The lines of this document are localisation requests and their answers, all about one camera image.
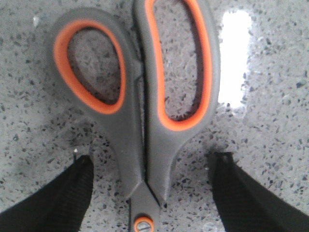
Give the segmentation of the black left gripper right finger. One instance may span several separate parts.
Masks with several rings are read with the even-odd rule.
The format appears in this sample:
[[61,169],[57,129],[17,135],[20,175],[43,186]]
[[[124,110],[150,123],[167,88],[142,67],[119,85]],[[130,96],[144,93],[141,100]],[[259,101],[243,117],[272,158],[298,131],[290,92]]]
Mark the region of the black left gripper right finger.
[[309,217],[267,190],[233,160],[231,152],[208,157],[213,199],[227,232],[307,232]]

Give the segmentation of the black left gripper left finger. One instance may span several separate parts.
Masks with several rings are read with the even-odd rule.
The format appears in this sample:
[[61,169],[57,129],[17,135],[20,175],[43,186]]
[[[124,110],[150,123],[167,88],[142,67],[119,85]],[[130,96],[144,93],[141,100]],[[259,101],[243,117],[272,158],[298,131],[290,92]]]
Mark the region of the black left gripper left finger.
[[89,208],[94,164],[74,163],[42,189],[0,214],[2,232],[77,232]]

